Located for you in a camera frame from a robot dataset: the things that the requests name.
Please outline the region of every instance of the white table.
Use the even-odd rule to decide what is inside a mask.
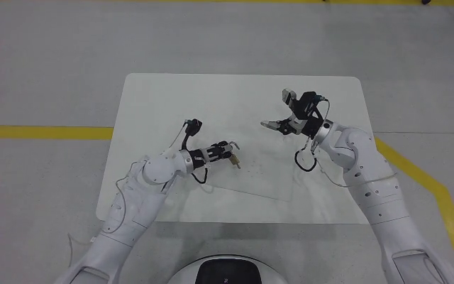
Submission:
[[[310,173],[296,167],[293,155],[305,137],[283,136],[260,125],[262,120],[291,114],[281,99],[286,87],[298,96],[312,90],[322,94],[331,101],[330,120],[372,133],[361,84],[354,77],[127,76],[96,208],[98,218],[106,218],[116,194],[114,183],[130,164],[145,154],[163,152],[185,119],[198,118],[203,126],[189,140],[189,148],[237,141],[242,168],[225,160],[211,166],[208,185],[198,185],[192,177],[179,180],[157,221],[367,224],[348,191],[331,184],[318,166]],[[326,105],[319,106],[324,114]],[[308,166],[310,154],[302,157]],[[319,160],[332,178],[343,183],[342,170],[325,153],[319,153]],[[202,178],[203,170],[197,174]]]

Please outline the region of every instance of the yellow floor line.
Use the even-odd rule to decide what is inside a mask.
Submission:
[[[110,140],[111,127],[0,126],[0,138]]]
[[[243,2],[287,4],[422,5],[421,0],[101,0],[127,2]],[[430,6],[454,6],[454,0],[432,0]]]
[[[111,127],[0,126],[0,138],[6,139],[110,140],[113,132],[114,130]],[[375,143],[378,151],[389,162],[432,192],[454,248],[454,204],[448,188],[396,152],[385,142],[375,138]]]
[[[418,184],[432,192],[445,223],[446,231],[454,248],[454,204],[448,188],[431,177],[428,173],[414,165],[410,160],[396,152],[385,142],[375,137],[377,150],[393,165],[414,179]]]

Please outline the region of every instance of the floor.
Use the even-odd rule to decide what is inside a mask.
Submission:
[[[113,126],[131,72],[354,76],[375,135],[454,196],[454,7],[0,2],[0,124]],[[0,140],[0,282],[52,283],[101,226],[109,141]],[[431,193],[400,173],[411,214],[451,263]],[[75,245],[74,257],[87,248]],[[368,225],[156,223],[122,283],[245,254],[290,283],[384,283]]]

